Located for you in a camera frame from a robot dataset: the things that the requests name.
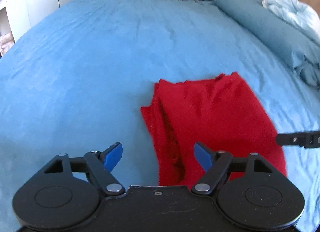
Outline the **red cloth garment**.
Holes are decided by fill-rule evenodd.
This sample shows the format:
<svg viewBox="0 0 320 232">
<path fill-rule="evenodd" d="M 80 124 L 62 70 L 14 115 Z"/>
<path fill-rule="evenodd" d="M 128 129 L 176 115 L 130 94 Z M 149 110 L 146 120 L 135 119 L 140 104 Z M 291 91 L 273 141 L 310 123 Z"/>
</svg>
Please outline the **red cloth garment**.
<svg viewBox="0 0 320 232">
<path fill-rule="evenodd" d="M 151 104 L 141 113 L 159 164 L 159 185 L 192 187 L 204 171 L 194 144 L 235 157 L 259 153 L 286 173 L 277 131 L 248 84 L 234 72 L 214 79 L 154 86 Z"/>
</svg>

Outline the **blue bed sheet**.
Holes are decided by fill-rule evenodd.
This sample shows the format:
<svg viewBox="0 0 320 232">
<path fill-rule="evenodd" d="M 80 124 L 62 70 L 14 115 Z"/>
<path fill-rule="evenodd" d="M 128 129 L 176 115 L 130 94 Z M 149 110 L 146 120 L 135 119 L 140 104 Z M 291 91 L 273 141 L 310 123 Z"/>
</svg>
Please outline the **blue bed sheet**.
<svg viewBox="0 0 320 232">
<path fill-rule="evenodd" d="M 158 163 L 140 107 L 153 85 L 237 72 L 281 133 L 319 129 L 307 86 L 212 2 L 73 0 L 1 58 L 1 231 L 16 231 L 15 192 L 58 153 L 121 142 L 114 176 L 156 185 Z"/>
</svg>

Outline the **light blue blanket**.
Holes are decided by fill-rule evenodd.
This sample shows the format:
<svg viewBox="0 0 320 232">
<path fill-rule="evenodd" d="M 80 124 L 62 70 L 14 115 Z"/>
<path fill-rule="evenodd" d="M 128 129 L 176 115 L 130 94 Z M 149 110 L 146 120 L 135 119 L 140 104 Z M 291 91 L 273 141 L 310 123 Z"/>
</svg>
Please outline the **light blue blanket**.
<svg viewBox="0 0 320 232">
<path fill-rule="evenodd" d="M 319 16 L 310 5 L 299 0 L 263 0 L 262 5 L 319 45 Z"/>
</svg>

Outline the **teal rolled duvet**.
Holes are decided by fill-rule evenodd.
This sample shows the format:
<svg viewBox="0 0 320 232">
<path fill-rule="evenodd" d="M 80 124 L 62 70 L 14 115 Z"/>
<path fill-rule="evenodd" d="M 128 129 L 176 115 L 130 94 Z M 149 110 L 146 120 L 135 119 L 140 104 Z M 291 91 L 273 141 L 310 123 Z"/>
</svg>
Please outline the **teal rolled duvet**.
<svg viewBox="0 0 320 232">
<path fill-rule="evenodd" d="M 262 0 L 215 0 L 215 4 L 261 40 L 297 77 L 319 88 L 319 45 L 265 9 Z"/>
</svg>

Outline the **white shelf unit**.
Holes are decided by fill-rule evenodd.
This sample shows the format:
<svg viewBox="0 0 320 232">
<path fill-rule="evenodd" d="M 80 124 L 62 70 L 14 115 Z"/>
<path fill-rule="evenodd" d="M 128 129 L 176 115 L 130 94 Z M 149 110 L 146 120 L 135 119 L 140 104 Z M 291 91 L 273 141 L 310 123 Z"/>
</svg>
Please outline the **white shelf unit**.
<svg viewBox="0 0 320 232">
<path fill-rule="evenodd" d="M 1 56 L 29 29 L 27 0 L 1 0 Z"/>
</svg>

